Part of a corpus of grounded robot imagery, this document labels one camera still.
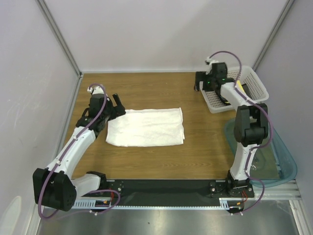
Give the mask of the dark grey towel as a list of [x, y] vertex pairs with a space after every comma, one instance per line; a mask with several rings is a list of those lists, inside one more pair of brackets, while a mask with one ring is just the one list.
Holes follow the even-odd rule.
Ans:
[[[240, 82], [238, 82], [238, 86], [240, 87], [240, 89], [249, 97], [251, 98], [251, 93], [250, 90], [247, 86], [247, 84], [241, 84]], [[218, 98], [220, 99], [220, 101], [225, 104], [225, 105], [230, 105], [230, 103], [220, 94], [217, 94]]]

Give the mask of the white perforated plastic basket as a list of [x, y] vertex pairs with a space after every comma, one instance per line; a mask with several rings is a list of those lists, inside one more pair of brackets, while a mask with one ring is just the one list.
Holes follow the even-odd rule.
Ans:
[[[201, 91], [202, 96], [207, 104], [209, 111], [213, 114], [233, 110], [231, 105], [222, 103], [218, 95], [214, 91], [204, 91], [202, 89], [205, 72], [196, 72], [197, 83], [196, 91]], [[242, 90], [254, 102], [262, 103], [269, 98], [269, 94], [263, 85], [262, 81], [256, 72], [249, 66], [243, 66], [239, 83], [242, 85]]]

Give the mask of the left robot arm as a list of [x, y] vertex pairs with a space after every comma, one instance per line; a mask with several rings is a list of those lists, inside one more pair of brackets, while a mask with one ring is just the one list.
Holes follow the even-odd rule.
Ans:
[[57, 157], [45, 168], [37, 168], [32, 176], [34, 198], [38, 207], [69, 211], [77, 197], [114, 193], [104, 173], [88, 171], [72, 179], [82, 156], [97, 139], [108, 121], [125, 115], [126, 110], [118, 94], [110, 99], [102, 93], [90, 97], [89, 106], [76, 122], [73, 134]]

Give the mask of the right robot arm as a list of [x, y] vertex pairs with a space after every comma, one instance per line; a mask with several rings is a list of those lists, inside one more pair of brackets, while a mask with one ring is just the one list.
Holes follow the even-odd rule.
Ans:
[[227, 76], [226, 63], [213, 59], [206, 63], [208, 70], [196, 73], [194, 89], [215, 92], [236, 111], [233, 133], [237, 149], [224, 188], [229, 196], [235, 197], [251, 186], [250, 168], [254, 155], [268, 137], [268, 108], [264, 103], [253, 102], [238, 80]]

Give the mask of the white towel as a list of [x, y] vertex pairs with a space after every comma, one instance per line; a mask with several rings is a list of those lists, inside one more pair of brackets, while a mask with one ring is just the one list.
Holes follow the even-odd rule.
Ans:
[[182, 145], [185, 140], [181, 108], [126, 110], [108, 122], [106, 142], [119, 147]]

